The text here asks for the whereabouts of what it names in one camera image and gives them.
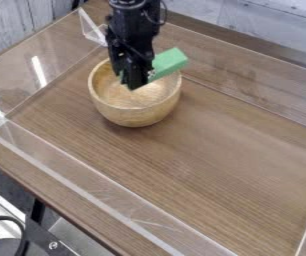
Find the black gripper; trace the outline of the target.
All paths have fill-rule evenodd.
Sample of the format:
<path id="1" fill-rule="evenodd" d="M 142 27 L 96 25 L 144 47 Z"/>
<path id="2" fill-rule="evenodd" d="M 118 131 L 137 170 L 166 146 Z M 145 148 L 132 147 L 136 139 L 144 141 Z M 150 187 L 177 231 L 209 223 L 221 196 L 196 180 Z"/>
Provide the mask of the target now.
<path id="1" fill-rule="evenodd" d="M 148 84 L 154 57 L 152 41 L 158 35 L 161 0 L 108 0 L 108 54 L 114 75 L 130 91 Z"/>

